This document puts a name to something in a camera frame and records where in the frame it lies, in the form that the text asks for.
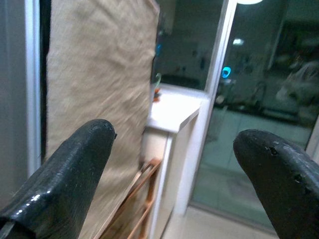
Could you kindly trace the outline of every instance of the gray wall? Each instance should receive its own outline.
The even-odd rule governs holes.
[[[0,208],[27,179],[24,1],[0,1]]]

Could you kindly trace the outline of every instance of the white cabinet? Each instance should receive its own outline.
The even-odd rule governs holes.
[[[162,159],[151,213],[149,239],[160,239],[173,211],[187,148],[200,101],[193,97],[162,91],[154,103],[143,142],[143,157]]]

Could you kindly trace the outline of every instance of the door frame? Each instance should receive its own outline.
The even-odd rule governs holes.
[[[174,213],[184,215],[192,194],[195,177],[200,163],[205,138],[213,110],[222,65],[227,50],[230,31],[233,24],[237,0],[224,0],[219,18],[217,33],[207,75],[205,97],[189,140],[186,159],[177,192]]]

